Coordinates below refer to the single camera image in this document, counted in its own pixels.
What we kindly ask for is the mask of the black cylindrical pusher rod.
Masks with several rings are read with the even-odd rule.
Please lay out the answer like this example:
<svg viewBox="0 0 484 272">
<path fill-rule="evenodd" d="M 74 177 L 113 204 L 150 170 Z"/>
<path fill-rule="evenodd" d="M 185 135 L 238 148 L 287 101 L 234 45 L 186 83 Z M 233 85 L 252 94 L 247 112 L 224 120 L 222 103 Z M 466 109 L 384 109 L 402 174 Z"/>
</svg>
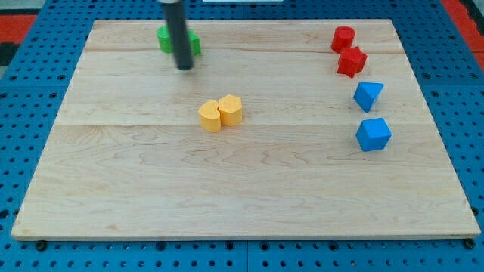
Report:
<svg viewBox="0 0 484 272">
<path fill-rule="evenodd" d="M 186 24 L 184 1 L 161 0 L 161 5 L 171 38 L 175 64 L 179 70 L 190 70 L 194 66 L 194 59 Z"/>
</svg>

